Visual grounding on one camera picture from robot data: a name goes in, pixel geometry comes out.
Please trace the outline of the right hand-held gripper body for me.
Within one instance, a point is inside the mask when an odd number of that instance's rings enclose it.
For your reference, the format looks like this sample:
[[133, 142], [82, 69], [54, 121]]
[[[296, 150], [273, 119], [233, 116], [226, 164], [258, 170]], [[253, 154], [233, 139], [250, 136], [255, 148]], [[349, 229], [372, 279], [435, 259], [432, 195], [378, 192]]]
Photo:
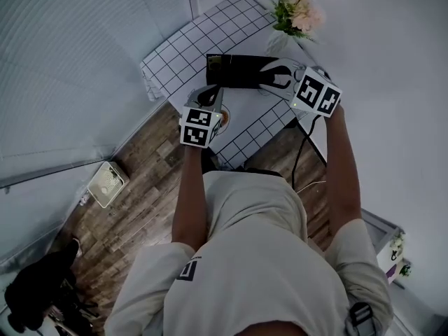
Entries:
[[268, 92], [285, 99], [292, 109], [326, 118], [333, 114], [342, 91], [329, 78], [317, 69], [292, 59], [281, 58], [273, 62], [289, 67], [292, 73], [291, 85], [286, 91], [267, 90]]

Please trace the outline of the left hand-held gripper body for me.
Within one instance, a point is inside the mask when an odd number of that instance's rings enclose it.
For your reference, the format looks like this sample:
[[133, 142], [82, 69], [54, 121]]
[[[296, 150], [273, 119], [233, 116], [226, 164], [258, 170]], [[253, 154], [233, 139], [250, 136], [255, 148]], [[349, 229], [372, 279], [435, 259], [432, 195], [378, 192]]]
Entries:
[[[209, 86], [212, 89], [219, 85]], [[197, 90], [190, 93], [183, 107], [179, 122], [181, 127], [180, 142], [187, 146], [208, 148], [221, 128], [223, 89], [220, 87], [220, 101], [216, 108], [211, 108], [210, 103], [209, 105], [199, 105], [197, 103]]]

